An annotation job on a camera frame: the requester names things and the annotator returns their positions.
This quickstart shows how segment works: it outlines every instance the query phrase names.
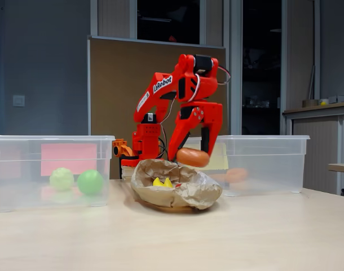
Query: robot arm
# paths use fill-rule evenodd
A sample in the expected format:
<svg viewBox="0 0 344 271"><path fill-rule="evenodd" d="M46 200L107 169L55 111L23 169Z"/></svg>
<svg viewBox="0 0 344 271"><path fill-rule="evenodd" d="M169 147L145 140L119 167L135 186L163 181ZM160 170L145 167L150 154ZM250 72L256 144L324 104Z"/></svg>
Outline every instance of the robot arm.
<svg viewBox="0 0 344 271"><path fill-rule="evenodd" d="M222 105L207 102L217 89L219 68L217 59L201 55L181 55L172 73L155 73L150 85L139 99L134 112L137 131L133 133L134 160L122 165L135 166L140 160L155 159L159 155L161 123L165 119L169 100L181 103L176 127L170 139L168 159L174 161L177 151L186 142L189 131L202 125L201 150L209 156L222 126ZM149 113L156 106L156 113Z"/></svg>

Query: green ball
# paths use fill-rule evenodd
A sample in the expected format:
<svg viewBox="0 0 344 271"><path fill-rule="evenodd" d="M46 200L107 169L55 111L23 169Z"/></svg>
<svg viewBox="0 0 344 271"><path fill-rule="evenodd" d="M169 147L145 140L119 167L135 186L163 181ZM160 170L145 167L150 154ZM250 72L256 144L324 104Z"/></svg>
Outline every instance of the green ball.
<svg viewBox="0 0 344 271"><path fill-rule="evenodd" d="M84 171L77 179L77 185L80 192L86 195L97 194L102 190L103 177L94 169Z"/></svg>
<svg viewBox="0 0 344 271"><path fill-rule="evenodd" d="M74 175L68 168L57 168L49 177L49 184L57 191L65 191L72 188Z"/></svg>

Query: yellow toy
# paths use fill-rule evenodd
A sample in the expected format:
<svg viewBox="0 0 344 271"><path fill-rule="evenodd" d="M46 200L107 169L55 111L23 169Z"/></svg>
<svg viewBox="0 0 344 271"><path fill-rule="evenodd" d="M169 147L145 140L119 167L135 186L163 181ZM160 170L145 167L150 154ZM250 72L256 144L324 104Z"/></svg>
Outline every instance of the yellow toy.
<svg viewBox="0 0 344 271"><path fill-rule="evenodd" d="M169 177L166 178L164 184L163 184L163 183L160 181L160 179L157 177L157 178L153 181L153 186L165 186L165 187L173 188L173 184L171 183Z"/></svg>
<svg viewBox="0 0 344 271"><path fill-rule="evenodd" d="M157 177L154 181L153 181L153 186L165 186L160 179Z"/></svg>
<svg viewBox="0 0 344 271"><path fill-rule="evenodd" d="M169 177L167 177L167 178L166 178L166 181L165 181L165 186L166 186L166 187L173 188L173 184L171 183L171 181L170 181L170 178L169 178Z"/></svg>

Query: brown board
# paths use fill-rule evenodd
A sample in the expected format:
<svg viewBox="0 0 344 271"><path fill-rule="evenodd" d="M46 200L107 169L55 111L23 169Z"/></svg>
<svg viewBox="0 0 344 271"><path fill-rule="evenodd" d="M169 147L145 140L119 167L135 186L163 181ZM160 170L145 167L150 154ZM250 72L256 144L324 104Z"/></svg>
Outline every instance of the brown board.
<svg viewBox="0 0 344 271"><path fill-rule="evenodd" d="M91 134L124 138L131 146L132 132L136 130L133 114L140 97L155 72L171 73L174 70L180 54L208 55L225 66L223 48L90 38ZM224 81L225 78L220 71L218 80ZM209 98L209 101L223 104L220 134L228 134L226 89L220 85ZM164 122L167 141L174 130L178 111L179 104L175 101L170 117ZM191 131L193 136L200 133L200 127ZM113 158L111 178L118 177L118 159Z"/></svg>

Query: brown paper bag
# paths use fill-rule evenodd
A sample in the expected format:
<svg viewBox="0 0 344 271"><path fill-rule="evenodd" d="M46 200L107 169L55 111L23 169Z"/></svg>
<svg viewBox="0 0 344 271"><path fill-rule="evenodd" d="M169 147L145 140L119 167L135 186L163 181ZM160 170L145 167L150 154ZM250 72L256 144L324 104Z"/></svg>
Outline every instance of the brown paper bag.
<svg viewBox="0 0 344 271"><path fill-rule="evenodd" d="M177 182L181 186L152 186L157 177L161 181L169 177L174 186ZM132 175L131 187L142 200L156 206L190 206L201 210L212 206L222 193L221 186L206 174L166 160L139 162Z"/></svg>

